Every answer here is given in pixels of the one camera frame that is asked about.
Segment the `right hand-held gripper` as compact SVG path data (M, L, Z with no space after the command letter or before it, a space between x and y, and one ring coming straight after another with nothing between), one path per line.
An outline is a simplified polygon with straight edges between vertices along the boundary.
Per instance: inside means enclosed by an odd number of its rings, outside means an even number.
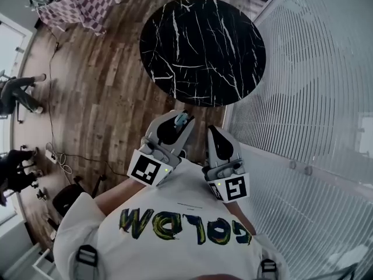
M206 161L202 169L214 196L228 204L250 196L249 173L245 171L241 148L226 130L210 125L206 133ZM215 160L235 160L215 167Z

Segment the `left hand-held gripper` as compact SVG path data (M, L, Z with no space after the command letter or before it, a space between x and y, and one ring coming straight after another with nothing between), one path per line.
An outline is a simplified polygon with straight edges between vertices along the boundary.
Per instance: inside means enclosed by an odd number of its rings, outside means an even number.
M156 117L146 131L139 149L135 149L128 167L127 176L149 187L157 187L181 163L178 156L186 156L184 147L195 126L195 117L184 110L173 110ZM161 144L176 143L180 153L175 156Z

